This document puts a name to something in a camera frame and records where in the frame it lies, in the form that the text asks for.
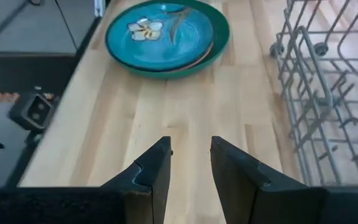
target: teal plate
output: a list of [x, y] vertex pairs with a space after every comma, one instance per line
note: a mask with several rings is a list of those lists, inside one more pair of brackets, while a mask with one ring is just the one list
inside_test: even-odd
[[153, 2], [124, 11], [106, 37], [111, 54], [129, 66], [175, 70], [207, 53], [213, 26], [202, 12], [182, 4]]
[[[177, 70], [173, 72], [151, 72], [146, 70], [141, 70], [138, 68], [134, 68], [132, 66], [128, 66], [127, 64], [121, 62], [118, 60], [111, 52], [113, 58], [115, 58], [124, 68], [126, 68], [129, 72], [131, 72], [134, 75], [139, 75], [142, 77], [149, 77], [149, 78], [183, 78], [188, 75], [194, 74], [196, 72], [201, 71], [208, 65], [211, 65], [216, 58], [218, 58], [224, 51], [224, 49], [227, 46], [227, 43], [229, 42], [230, 38], [230, 28], [229, 23], [227, 22], [224, 15], [221, 14], [217, 9], [214, 7], [195, 0], [154, 0], [154, 1], [147, 1], [140, 4], [137, 4], [135, 6], [132, 6], [128, 8], [126, 11], [131, 11], [133, 9], [136, 9], [138, 7], [147, 6], [149, 4], [155, 4], [155, 3], [180, 3], [184, 6], [190, 6], [193, 9], [196, 9], [199, 12], [202, 12], [205, 16], [207, 16], [212, 25], [213, 25], [213, 46], [209, 54], [200, 62], [197, 63], [195, 66], [185, 69], [185, 70]], [[123, 14], [125, 14], [125, 11], [118, 15], [116, 19], [119, 19]]]

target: rack wheel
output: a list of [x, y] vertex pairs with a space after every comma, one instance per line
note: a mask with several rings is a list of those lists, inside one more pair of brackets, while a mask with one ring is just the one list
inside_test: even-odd
[[314, 52], [316, 52], [316, 55], [319, 57], [325, 56], [328, 52], [328, 46], [323, 42], [317, 43], [313, 47]]
[[275, 42], [270, 46], [270, 56], [277, 57], [282, 53], [284, 53], [284, 46], [282, 44]]
[[33, 6], [40, 6], [44, 3], [44, 0], [29, 0], [29, 3]]

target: white flower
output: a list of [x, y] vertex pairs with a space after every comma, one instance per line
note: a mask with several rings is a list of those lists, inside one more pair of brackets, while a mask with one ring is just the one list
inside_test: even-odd
[[150, 22], [141, 18], [136, 23], [128, 24], [134, 40], [157, 40], [161, 35], [162, 22]]

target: dish rack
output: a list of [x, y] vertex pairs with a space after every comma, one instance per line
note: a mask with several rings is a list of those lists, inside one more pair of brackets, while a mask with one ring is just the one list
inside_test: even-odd
[[306, 185], [358, 185], [358, 0], [287, 0], [271, 46]]

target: wooden countertop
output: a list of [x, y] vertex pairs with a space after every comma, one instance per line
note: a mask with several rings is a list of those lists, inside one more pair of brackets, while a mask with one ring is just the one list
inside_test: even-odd
[[209, 155], [213, 135], [296, 177], [293, 164], [280, 161], [287, 132], [264, 2], [211, 0], [229, 20], [230, 43], [212, 66], [180, 80], [131, 75], [107, 53], [108, 24], [137, 2], [108, 7], [21, 186], [99, 186], [162, 136], [172, 137], [174, 151], [165, 223], [223, 222]]

